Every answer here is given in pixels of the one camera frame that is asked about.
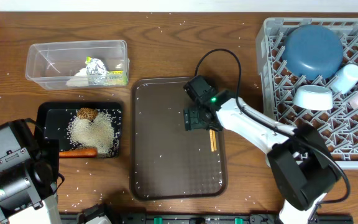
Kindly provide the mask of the yellow green snack wrapper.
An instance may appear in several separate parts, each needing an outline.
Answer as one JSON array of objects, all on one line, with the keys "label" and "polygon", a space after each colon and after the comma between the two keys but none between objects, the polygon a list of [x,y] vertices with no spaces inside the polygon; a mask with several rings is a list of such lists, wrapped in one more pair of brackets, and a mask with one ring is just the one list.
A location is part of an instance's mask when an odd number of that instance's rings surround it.
[{"label": "yellow green snack wrapper", "polygon": [[104,85],[100,86],[110,86],[110,85],[126,85],[128,82],[126,75],[123,70],[108,70],[106,81]]}]

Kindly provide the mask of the pile of rice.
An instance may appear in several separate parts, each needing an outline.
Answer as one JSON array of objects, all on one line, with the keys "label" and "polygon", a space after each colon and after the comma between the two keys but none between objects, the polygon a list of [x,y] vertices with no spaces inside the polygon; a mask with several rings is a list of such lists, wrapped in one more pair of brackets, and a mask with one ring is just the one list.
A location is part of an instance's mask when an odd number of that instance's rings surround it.
[{"label": "pile of rice", "polygon": [[98,157],[115,157],[121,137],[121,117],[115,111],[98,111],[90,121],[75,116],[67,127],[67,136],[73,149],[95,148]]}]

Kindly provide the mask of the light blue bowl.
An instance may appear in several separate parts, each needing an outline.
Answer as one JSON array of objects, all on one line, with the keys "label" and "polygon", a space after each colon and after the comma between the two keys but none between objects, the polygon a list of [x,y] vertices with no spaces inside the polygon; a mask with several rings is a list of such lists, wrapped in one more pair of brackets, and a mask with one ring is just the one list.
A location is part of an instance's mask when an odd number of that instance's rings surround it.
[{"label": "light blue bowl", "polygon": [[297,89],[293,104],[314,111],[330,110],[333,108],[333,93],[323,86],[303,85]]}]

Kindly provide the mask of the brown dried mushroom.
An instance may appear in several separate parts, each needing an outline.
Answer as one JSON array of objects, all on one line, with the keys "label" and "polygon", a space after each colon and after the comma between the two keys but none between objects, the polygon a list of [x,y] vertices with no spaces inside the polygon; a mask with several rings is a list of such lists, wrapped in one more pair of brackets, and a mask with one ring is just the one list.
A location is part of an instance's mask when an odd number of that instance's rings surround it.
[{"label": "brown dried mushroom", "polygon": [[79,119],[87,119],[87,120],[94,120],[98,115],[98,111],[96,109],[91,108],[81,108],[78,110],[76,116]]}]

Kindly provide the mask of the aluminium foil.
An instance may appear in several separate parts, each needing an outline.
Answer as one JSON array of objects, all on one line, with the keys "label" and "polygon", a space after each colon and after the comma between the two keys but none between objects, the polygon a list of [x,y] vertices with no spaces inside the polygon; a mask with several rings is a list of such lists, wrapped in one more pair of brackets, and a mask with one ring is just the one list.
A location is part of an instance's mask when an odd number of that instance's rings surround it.
[{"label": "aluminium foil", "polygon": [[104,85],[108,70],[102,60],[98,58],[87,57],[86,74],[90,85]]}]

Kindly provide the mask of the orange carrot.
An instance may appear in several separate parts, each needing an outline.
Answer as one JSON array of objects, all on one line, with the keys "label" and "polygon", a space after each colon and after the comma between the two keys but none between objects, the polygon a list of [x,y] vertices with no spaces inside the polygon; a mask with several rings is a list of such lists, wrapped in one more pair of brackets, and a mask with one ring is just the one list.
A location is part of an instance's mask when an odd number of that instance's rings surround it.
[{"label": "orange carrot", "polygon": [[95,148],[83,148],[70,151],[59,152],[60,158],[83,158],[83,157],[96,157],[98,151]]}]

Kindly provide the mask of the dark blue plate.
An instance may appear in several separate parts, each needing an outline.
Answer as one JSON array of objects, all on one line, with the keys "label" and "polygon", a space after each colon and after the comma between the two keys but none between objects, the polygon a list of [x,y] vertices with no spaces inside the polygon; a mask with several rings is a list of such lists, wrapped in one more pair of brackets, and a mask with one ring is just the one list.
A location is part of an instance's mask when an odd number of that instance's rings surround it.
[{"label": "dark blue plate", "polygon": [[295,29],[286,37],[284,47],[282,59],[287,62],[287,70],[307,80],[332,77],[343,59],[340,38],[323,26],[305,25]]}]

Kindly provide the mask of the white napkin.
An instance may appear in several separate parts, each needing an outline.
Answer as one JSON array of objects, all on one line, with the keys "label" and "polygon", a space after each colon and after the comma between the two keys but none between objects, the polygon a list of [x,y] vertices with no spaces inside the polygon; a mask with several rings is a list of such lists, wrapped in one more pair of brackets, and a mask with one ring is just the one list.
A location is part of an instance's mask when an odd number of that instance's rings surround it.
[{"label": "white napkin", "polygon": [[69,87],[86,87],[89,85],[87,69],[82,68],[72,78],[66,82],[66,86]]}]

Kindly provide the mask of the light blue plastic cup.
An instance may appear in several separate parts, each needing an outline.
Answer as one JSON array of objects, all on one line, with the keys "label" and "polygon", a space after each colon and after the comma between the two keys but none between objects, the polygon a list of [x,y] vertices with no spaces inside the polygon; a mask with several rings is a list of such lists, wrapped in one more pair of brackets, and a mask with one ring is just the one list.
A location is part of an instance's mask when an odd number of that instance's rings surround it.
[{"label": "light blue plastic cup", "polygon": [[346,94],[358,82],[358,66],[355,64],[347,64],[336,72],[337,79],[331,85],[333,92]]}]

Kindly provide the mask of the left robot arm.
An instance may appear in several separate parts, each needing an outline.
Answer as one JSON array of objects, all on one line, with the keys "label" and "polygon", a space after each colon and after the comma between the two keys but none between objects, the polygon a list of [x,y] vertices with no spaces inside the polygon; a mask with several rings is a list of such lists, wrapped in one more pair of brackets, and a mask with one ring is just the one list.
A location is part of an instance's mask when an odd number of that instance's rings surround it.
[{"label": "left robot arm", "polygon": [[27,118],[0,125],[0,223],[114,223],[104,204],[59,212],[57,190],[65,178],[58,171],[57,147],[38,143],[30,123]]}]

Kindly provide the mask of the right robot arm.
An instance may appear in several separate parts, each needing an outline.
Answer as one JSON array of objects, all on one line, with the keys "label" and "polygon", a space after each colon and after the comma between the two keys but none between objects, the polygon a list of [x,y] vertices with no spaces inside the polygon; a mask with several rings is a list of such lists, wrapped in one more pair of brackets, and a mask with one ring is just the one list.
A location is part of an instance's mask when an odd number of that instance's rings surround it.
[{"label": "right robot arm", "polygon": [[326,194],[343,177],[319,132],[295,128],[250,107],[233,92],[187,90],[194,105],[183,112],[185,129],[227,129],[242,136],[267,157],[285,199],[279,223],[311,223]]}]

